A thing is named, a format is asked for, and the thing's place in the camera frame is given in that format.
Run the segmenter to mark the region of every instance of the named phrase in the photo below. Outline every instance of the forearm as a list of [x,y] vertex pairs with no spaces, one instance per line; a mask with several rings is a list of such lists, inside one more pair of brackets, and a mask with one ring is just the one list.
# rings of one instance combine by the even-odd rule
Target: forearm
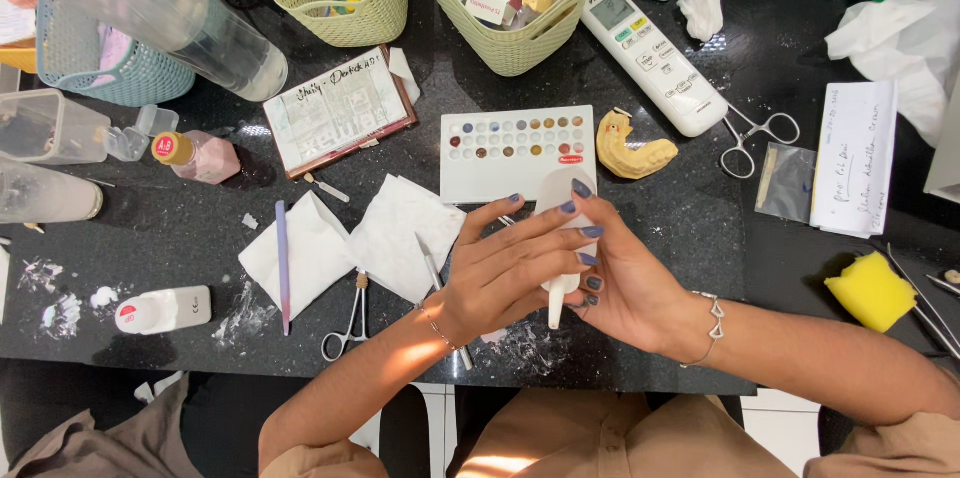
[[[702,359],[716,318],[711,301],[687,294],[664,354]],[[721,301],[724,337],[706,367],[821,403],[860,423],[902,423],[918,412],[960,420],[960,389],[930,360],[866,328]]]
[[[438,319],[443,298],[427,312]],[[260,432],[260,472],[287,450],[325,447],[353,435],[404,386],[450,353],[420,309],[343,354],[277,409]]]

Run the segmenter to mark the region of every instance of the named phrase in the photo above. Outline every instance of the pink bottle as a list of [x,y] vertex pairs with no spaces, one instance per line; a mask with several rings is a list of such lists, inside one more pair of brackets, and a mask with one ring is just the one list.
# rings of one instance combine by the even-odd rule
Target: pink bottle
[[153,157],[180,178],[219,184],[240,172],[234,145],[203,131],[160,133],[153,139]]

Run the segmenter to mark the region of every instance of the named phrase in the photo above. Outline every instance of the sponge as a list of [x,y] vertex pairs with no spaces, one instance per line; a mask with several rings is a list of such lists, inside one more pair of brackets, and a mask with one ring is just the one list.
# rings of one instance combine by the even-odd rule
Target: sponge
[[840,277],[823,283],[861,325],[883,333],[917,305],[917,291],[896,275],[877,251],[847,266]]

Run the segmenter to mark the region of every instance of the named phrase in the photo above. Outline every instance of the palette well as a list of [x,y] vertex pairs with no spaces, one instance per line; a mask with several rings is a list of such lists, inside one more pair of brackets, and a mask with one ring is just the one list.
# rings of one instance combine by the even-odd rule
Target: palette well
[[536,201],[541,182],[579,166],[596,182],[594,107],[558,107],[440,117],[439,196],[447,204],[520,193]]

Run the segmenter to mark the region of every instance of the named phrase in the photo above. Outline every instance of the white bottle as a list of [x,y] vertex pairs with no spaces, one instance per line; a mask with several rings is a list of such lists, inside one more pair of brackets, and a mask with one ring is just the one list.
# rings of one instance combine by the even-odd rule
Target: white bottle
[[[586,187],[590,188],[594,195],[597,194],[597,187],[594,184],[594,180],[581,168],[570,166],[568,168],[554,170],[547,174],[546,178],[543,178],[543,182],[540,184],[540,192],[537,197],[534,214],[541,214],[551,208],[569,202],[571,200],[570,190],[573,188],[574,178],[586,184]],[[593,225],[594,222],[586,215],[579,214],[576,218],[560,228],[583,228],[592,227]],[[585,245],[577,249],[577,252],[586,253],[587,255],[595,257],[597,254],[597,244],[594,242]],[[561,275],[547,281],[542,287],[547,293],[550,293],[547,325],[550,326],[551,330],[556,330],[560,328],[560,313],[564,312],[564,295],[568,295],[580,288],[580,274]]]
[[127,334],[161,334],[210,322],[210,289],[167,288],[145,292],[117,308],[117,327]]

